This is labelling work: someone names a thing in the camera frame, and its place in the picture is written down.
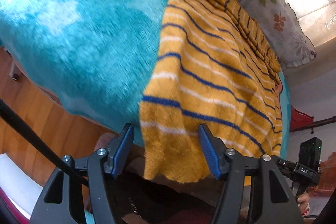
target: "metal screw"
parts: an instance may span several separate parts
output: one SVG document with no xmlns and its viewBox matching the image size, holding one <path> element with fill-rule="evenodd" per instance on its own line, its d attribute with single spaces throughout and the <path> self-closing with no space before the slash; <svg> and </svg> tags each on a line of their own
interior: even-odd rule
<svg viewBox="0 0 336 224">
<path fill-rule="evenodd" d="M 97 150 L 97 154 L 99 155 L 99 156 L 102 156 L 102 155 L 104 155 L 106 153 L 106 149 L 105 148 L 99 148 L 98 150 Z"/>
<path fill-rule="evenodd" d="M 226 153 L 227 153 L 228 155 L 234 155 L 234 154 L 236 153 L 236 151 L 235 151 L 233 148 L 228 148 L 228 149 L 226 150 Z"/>
<path fill-rule="evenodd" d="M 271 156 L 265 154 L 265 155 L 262 156 L 262 159 L 263 159 L 264 161 L 270 161 L 270 160 L 271 160 Z"/>
<path fill-rule="evenodd" d="M 67 162 L 67 161 L 69 161 L 70 159 L 71 159 L 71 156 L 69 156 L 69 155 L 65 155 L 65 156 L 62 157 L 62 160 L 63 160 L 64 162 Z"/>
</svg>

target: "black cable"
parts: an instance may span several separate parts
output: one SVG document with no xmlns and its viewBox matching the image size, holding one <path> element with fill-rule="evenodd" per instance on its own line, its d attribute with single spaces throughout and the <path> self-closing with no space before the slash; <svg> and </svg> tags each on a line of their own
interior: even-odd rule
<svg viewBox="0 0 336 224">
<path fill-rule="evenodd" d="M 318 216 L 303 216 L 302 218 L 317 218 Z"/>
<path fill-rule="evenodd" d="M 4 119 L 14 130 L 24 137 L 32 146 L 34 146 L 42 155 L 55 164 L 64 173 L 78 179 L 82 184 L 88 187 L 87 179 L 76 173 L 71 167 L 65 164 L 39 136 L 25 123 L 11 108 L 0 99 L 0 117 Z"/>
</svg>

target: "blue gripper pad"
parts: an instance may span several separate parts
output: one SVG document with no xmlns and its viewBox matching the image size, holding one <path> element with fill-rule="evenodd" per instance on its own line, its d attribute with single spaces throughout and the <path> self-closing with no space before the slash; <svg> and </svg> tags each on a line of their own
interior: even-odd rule
<svg viewBox="0 0 336 224">
<path fill-rule="evenodd" d="M 221 166 L 225 164 L 224 152 L 226 146 L 221 139 L 212 135 L 210 129 L 204 123 L 198 127 L 198 139 L 211 174 L 217 180 L 221 180 L 223 176 Z"/>
<path fill-rule="evenodd" d="M 110 173 L 114 179 L 116 179 L 124 169 L 133 140 L 134 127 L 130 123 L 127 123 L 119 137 L 113 138 L 107 146 L 109 157 L 105 172 Z"/>
</svg>

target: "wooden floor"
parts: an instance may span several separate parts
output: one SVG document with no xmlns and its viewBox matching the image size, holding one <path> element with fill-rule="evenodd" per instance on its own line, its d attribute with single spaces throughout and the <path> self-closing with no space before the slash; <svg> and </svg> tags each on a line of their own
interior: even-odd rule
<svg viewBox="0 0 336 224">
<path fill-rule="evenodd" d="M 0 48 L 0 98 L 58 155 L 83 157 L 93 152 L 107 130 L 71 115 L 42 93 L 24 75 L 9 77 L 10 56 Z M 44 156 L 0 118 L 0 154 L 6 153 L 27 175 L 44 185 L 54 169 Z"/>
</svg>

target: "person's hand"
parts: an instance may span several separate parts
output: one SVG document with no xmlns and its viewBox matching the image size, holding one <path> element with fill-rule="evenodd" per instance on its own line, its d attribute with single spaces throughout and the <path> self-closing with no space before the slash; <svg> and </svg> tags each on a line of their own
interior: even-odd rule
<svg viewBox="0 0 336 224">
<path fill-rule="evenodd" d="M 299 209 L 301 213 L 303 213 L 305 209 L 307 208 L 309 200 L 310 200 L 310 196 L 307 193 L 303 193 L 297 198 L 297 203 L 300 204 Z"/>
</svg>

